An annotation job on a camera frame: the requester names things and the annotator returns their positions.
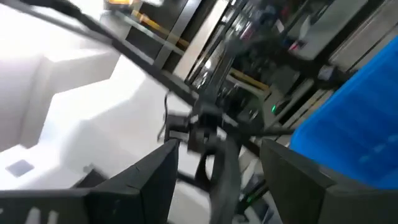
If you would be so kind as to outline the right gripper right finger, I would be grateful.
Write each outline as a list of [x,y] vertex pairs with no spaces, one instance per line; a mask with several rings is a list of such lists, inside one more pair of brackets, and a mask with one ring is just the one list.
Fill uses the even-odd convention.
[[283,224],[398,224],[398,190],[351,179],[271,139],[259,157]]

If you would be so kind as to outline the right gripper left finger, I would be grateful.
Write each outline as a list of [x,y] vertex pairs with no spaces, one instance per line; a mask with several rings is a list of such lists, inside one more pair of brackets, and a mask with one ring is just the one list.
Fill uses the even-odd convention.
[[2,190],[0,224],[166,224],[178,147],[169,140],[92,188]]

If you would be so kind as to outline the blue plastic bin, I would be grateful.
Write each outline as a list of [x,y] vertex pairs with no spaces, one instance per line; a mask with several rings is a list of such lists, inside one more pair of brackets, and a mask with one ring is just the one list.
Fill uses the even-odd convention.
[[377,189],[398,189],[398,36],[295,130],[290,148]]

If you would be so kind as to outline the background storage shelf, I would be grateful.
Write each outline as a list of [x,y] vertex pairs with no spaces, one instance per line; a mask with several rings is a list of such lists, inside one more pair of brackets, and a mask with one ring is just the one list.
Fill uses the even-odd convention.
[[238,71],[247,71],[249,78],[269,73],[271,65],[289,67],[298,78],[274,107],[272,116],[276,118],[292,101],[298,85],[305,80],[313,82],[313,90],[336,90],[351,77],[349,72],[331,64],[330,57],[385,2],[305,0],[281,31],[277,30],[276,23],[282,12],[277,9],[264,12],[258,19],[249,17],[249,29],[225,40],[236,18],[244,15],[243,9],[248,1],[241,0],[211,46],[216,49],[220,42],[224,42],[224,52],[212,76],[201,89],[202,93],[196,96],[191,85],[178,85],[171,77],[167,77],[163,85],[189,105],[196,106],[202,101],[215,104],[226,77],[235,73],[234,60],[239,62]]

